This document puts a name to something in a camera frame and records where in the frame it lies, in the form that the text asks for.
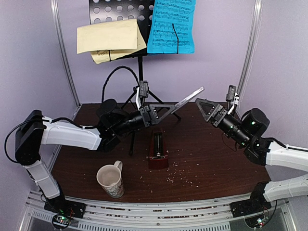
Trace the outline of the clear plastic metronome cover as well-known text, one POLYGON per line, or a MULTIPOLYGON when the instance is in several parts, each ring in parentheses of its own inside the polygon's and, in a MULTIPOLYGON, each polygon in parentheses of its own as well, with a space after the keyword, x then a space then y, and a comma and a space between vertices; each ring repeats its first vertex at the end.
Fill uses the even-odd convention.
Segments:
POLYGON ((183 100, 179 101, 178 103, 176 103, 174 105, 175 109, 174 112, 179 110, 181 107, 183 107, 186 103, 188 103, 190 100, 192 100, 193 98, 195 98, 196 96, 198 96, 201 92, 203 92, 205 90, 204 86, 201 86, 200 88, 198 88, 197 90, 195 90, 193 93, 191 93, 190 95, 188 95, 187 97, 185 97, 183 100))

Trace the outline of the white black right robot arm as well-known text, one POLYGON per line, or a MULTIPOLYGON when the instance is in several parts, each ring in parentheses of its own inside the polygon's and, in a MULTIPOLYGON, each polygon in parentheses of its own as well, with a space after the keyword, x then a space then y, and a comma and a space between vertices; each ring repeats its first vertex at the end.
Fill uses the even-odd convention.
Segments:
MULTIPOLYGON (((247 111, 243 119, 239 120, 217 102, 203 99, 196 99, 195 102, 204 120, 232 138, 239 148, 244 149, 244 155, 252 163, 308 170, 306 148, 291 146, 276 138, 262 136, 270 121, 260 109, 253 108, 247 111)), ((246 207, 250 212, 255 213, 265 205, 265 202, 303 196, 307 193, 307 175, 282 181, 261 182, 254 188, 246 207)))

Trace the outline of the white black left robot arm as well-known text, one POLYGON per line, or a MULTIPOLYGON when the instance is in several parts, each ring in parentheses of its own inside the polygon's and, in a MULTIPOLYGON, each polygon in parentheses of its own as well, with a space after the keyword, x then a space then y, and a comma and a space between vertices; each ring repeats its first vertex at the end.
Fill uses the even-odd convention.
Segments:
POLYGON ((12 129, 15 133, 15 159, 12 162, 26 168, 51 207, 64 214, 69 210, 69 202, 39 154, 42 144, 109 152, 120 143, 121 135, 154 126, 179 107, 178 103, 149 104, 128 113, 114 99, 108 99, 96 111, 99 122, 95 126, 78 125, 65 117, 51 119, 44 117, 40 110, 34 110, 23 123, 12 129))

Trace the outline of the red wooden metronome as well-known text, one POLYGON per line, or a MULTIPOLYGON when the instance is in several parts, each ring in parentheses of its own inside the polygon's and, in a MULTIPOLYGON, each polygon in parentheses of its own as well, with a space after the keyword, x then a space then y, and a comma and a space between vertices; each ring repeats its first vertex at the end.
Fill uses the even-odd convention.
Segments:
POLYGON ((150 170, 162 170, 169 167, 167 148, 161 128, 152 130, 147 160, 150 170))

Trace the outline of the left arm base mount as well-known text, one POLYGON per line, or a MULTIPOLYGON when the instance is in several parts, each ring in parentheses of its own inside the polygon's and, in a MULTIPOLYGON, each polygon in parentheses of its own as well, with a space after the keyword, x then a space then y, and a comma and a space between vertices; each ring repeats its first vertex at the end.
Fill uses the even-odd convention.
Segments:
POLYGON ((86 205, 62 199, 46 199, 44 209, 55 213, 51 218, 51 224, 58 230, 68 228, 76 218, 83 218, 86 205))

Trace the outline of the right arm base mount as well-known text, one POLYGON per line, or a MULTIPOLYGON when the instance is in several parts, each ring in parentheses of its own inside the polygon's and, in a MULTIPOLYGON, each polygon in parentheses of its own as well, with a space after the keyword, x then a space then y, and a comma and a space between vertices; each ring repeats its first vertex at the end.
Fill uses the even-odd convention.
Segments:
POLYGON ((274 212, 270 215, 269 209, 271 203, 263 199, 247 199, 230 204, 232 216, 234 218, 248 216, 245 218, 245 223, 248 227, 253 229, 261 229, 272 219, 274 212))

